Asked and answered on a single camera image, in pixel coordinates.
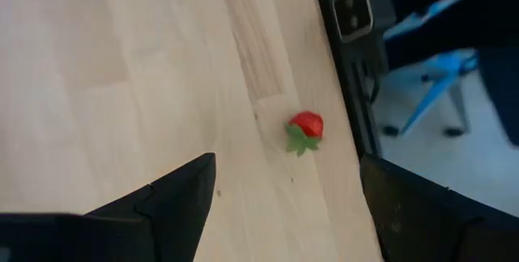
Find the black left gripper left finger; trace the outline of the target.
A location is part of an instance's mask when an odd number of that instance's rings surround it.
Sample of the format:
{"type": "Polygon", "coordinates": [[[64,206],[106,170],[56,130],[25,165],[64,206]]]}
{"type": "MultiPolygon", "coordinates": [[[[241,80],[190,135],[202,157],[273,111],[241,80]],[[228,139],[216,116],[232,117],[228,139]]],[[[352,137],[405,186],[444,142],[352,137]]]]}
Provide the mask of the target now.
{"type": "Polygon", "coordinates": [[[206,152],[84,215],[3,213],[3,261],[192,261],[212,206],[216,155],[206,152]]]}

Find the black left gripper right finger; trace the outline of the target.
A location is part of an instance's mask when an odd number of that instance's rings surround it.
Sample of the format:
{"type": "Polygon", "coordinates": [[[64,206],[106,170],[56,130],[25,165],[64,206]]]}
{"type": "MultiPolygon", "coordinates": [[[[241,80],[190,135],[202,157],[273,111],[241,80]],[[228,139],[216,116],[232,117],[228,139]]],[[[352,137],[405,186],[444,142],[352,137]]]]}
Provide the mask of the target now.
{"type": "Polygon", "coordinates": [[[362,189],[384,260],[518,262],[518,219],[366,154],[362,189]]]}

